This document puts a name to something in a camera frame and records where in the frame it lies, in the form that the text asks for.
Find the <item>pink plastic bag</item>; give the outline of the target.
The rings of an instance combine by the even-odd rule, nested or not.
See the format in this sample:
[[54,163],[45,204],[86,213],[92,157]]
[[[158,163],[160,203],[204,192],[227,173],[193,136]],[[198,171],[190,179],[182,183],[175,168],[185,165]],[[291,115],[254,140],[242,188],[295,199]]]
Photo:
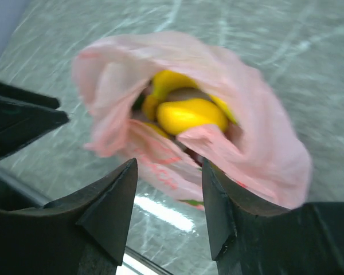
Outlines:
[[[133,118],[132,105],[163,70],[222,99],[237,125],[202,125],[173,141]],[[189,148],[269,202],[294,209],[306,200],[310,154],[261,73],[232,51],[181,32],[111,36],[79,51],[72,78],[93,118],[87,148],[100,157],[135,158],[139,177],[169,197],[204,207],[201,168],[183,151]]]

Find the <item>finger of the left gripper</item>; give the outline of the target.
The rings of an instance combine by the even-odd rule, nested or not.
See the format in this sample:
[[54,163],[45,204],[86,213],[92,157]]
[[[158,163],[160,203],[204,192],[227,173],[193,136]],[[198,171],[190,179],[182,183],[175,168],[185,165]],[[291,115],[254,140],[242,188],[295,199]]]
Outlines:
[[0,96],[0,160],[68,123],[59,107],[56,98],[43,95]]
[[54,97],[49,97],[27,91],[25,89],[12,86],[0,81],[0,96],[7,97],[12,100],[19,100],[26,103],[41,105],[43,107],[57,109],[60,107],[60,102]]

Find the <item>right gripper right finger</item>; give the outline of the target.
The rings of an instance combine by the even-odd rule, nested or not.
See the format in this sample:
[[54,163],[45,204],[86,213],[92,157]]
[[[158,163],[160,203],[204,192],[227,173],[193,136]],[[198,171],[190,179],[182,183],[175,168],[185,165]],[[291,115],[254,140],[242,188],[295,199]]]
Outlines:
[[289,210],[202,164],[210,252],[219,274],[344,274],[344,202]]

